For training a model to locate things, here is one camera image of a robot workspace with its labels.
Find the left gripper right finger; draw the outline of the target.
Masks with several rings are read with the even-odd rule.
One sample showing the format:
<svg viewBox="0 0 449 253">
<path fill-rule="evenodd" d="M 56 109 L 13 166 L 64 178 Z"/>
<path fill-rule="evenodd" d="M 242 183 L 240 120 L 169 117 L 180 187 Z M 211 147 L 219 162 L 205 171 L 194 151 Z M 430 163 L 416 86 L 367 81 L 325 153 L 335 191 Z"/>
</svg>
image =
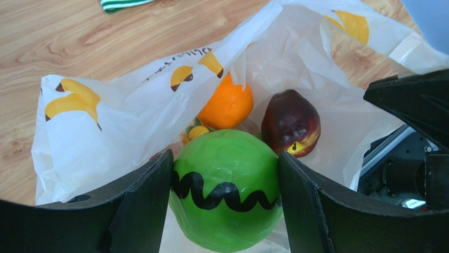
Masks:
<svg viewBox="0 0 449 253">
<path fill-rule="evenodd" d="M 448 252 L 448 211 L 375 200 L 279 156 L 281 202 L 292 252 Z"/>
</svg>

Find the banana print plastic bag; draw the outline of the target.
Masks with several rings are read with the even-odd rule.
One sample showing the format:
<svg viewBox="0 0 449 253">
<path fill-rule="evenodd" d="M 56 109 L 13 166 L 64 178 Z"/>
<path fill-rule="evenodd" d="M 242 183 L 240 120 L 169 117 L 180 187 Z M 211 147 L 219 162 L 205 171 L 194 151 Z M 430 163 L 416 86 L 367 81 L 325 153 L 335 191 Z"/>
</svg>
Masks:
<svg viewBox="0 0 449 253">
<path fill-rule="evenodd" d="M 304 162 L 355 189 L 363 153 L 401 120 L 375 108 L 330 52 L 331 28 L 415 74 L 448 67 L 448 55 L 411 28 L 361 1 L 271 1 L 220 41 L 155 60 L 101 82 L 41 80 L 31 149 L 36 204 L 66 203 L 124 176 L 181 137 L 219 82 L 219 71 L 252 87 L 242 127 L 256 132 L 269 98 L 303 91 L 323 120 L 323 138 Z"/>
</svg>

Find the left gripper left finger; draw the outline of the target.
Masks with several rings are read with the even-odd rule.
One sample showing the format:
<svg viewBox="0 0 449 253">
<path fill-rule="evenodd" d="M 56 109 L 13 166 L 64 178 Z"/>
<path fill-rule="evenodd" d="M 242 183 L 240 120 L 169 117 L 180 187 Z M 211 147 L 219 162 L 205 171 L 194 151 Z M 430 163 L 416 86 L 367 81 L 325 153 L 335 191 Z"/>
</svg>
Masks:
<svg viewBox="0 0 449 253">
<path fill-rule="evenodd" d="M 173 154 L 61 203 L 1 201 L 1 252 L 158 252 Z"/>
</svg>

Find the green striped ball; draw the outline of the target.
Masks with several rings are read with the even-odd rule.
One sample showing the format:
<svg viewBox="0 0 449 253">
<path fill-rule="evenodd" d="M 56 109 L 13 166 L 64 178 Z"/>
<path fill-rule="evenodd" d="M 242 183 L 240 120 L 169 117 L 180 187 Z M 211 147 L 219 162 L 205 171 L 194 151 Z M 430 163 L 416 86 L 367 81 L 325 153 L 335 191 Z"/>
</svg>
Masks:
<svg viewBox="0 0 449 253">
<path fill-rule="evenodd" d="M 254 135 L 233 129 L 190 141 L 174 161 L 169 206 L 184 235 L 216 252 L 248 249 L 282 215 L 278 156 Z"/>
</svg>

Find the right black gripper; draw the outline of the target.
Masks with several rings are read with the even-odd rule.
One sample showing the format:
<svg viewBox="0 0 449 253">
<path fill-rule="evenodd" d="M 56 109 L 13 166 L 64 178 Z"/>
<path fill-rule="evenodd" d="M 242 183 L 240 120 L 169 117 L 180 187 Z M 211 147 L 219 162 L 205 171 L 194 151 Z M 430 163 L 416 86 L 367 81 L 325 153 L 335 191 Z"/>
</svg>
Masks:
<svg viewBox="0 0 449 253">
<path fill-rule="evenodd" d="M 372 82 L 364 100 L 448 151 L 448 69 Z"/>
</svg>

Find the cherry tomato sprig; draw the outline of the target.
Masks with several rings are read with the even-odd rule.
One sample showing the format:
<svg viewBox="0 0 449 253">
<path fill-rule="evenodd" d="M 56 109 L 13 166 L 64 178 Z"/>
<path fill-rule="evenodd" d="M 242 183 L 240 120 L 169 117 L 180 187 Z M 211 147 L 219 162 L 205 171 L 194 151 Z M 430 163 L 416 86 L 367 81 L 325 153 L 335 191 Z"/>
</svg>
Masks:
<svg viewBox="0 0 449 253">
<path fill-rule="evenodd" d="M 212 131 L 214 131 L 213 128 L 203 124 L 198 117 L 195 117 L 192 124 L 185 128 L 182 133 L 182 144 L 185 146 L 194 138 Z"/>
</svg>

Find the dark purple fruit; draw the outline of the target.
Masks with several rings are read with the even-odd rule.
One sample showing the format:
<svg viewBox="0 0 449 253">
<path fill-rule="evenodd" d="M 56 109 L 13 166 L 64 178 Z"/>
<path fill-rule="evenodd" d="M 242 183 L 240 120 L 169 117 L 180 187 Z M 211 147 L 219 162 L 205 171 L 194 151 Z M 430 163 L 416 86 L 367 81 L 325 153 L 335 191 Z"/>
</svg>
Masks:
<svg viewBox="0 0 449 253">
<path fill-rule="evenodd" d="M 275 94 L 261 123 L 261 138 L 275 154 L 286 151 L 296 158 L 309 155 L 321 135 L 315 107 L 296 90 Z"/>
</svg>

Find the orange fruit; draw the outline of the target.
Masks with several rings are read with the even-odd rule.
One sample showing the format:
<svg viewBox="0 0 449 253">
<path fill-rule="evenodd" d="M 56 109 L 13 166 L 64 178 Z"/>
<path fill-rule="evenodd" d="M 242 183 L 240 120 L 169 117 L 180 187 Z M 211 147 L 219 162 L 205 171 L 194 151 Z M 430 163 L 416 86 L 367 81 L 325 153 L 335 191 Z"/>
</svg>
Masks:
<svg viewBox="0 0 449 253">
<path fill-rule="evenodd" d="M 232 129 L 249 116 L 253 105 L 251 86 L 249 84 L 235 85 L 228 73 L 200 111 L 198 118 L 202 123 L 216 130 Z"/>
</svg>

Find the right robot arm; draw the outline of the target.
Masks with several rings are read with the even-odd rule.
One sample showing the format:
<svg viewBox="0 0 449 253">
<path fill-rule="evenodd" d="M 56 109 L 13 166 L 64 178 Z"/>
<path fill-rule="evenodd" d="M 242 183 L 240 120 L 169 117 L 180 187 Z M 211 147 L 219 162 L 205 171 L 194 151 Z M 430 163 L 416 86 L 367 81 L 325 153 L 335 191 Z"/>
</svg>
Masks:
<svg viewBox="0 0 449 253">
<path fill-rule="evenodd" d="M 371 83 L 364 100 L 402 121 L 374 142 L 362 166 L 362 192 L 448 208 L 448 70 Z"/>
</svg>

